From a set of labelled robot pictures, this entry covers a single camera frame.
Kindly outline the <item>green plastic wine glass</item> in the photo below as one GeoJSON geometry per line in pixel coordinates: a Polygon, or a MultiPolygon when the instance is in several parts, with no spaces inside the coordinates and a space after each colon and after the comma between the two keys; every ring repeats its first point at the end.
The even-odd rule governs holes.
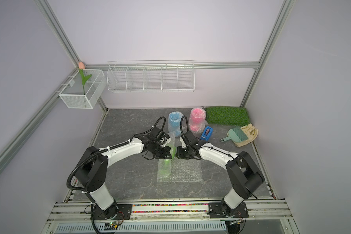
{"type": "Polygon", "coordinates": [[[167,160],[160,160],[158,164],[158,181],[164,182],[170,178],[172,171],[172,161],[175,157],[176,147],[170,150],[171,158],[167,160]]]}

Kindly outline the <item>blue tape dispenser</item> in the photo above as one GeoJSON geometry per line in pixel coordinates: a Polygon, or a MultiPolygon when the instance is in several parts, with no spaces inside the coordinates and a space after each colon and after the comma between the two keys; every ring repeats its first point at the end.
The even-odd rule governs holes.
{"type": "Polygon", "coordinates": [[[213,133],[213,128],[206,126],[205,129],[203,130],[200,139],[204,141],[209,141],[211,135],[213,133]]]}

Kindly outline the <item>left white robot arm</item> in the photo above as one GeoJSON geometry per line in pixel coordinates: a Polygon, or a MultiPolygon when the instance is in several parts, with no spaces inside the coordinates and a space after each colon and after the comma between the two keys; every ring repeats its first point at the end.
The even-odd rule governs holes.
{"type": "Polygon", "coordinates": [[[67,188],[86,194],[93,205],[103,212],[116,208],[116,201],[106,186],[107,170],[113,164],[133,155],[144,153],[146,160],[170,160],[171,137],[164,132],[166,117],[160,117],[147,131],[134,134],[129,140],[114,146],[85,150],[67,178],[67,188]]]}

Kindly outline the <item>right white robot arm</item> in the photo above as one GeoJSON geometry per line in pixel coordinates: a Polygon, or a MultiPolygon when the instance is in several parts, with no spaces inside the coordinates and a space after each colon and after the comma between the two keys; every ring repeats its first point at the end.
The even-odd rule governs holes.
{"type": "Polygon", "coordinates": [[[265,177],[250,154],[229,152],[194,136],[189,130],[186,116],[180,119],[180,142],[175,156],[183,160],[207,160],[227,171],[231,190],[221,200],[221,206],[227,211],[235,210],[247,200],[264,182],[265,177]]]}

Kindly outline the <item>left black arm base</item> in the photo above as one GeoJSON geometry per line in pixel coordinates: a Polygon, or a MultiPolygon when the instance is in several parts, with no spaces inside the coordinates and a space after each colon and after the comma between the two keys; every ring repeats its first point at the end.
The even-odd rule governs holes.
{"type": "Polygon", "coordinates": [[[129,220],[132,214],[132,204],[113,204],[106,211],[94,205],[91,214],[94,220],[129,220]]]}

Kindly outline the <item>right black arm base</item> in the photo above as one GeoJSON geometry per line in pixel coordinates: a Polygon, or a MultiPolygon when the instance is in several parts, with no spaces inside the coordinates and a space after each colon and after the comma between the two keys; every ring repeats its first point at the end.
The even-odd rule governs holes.
{"type": "Polygon", "coordinates": [[[230,208],[222,202],[208,203],[210,218],[247,218],[249,216],[246,203],[240,203],[236,208],[230,208]]]}

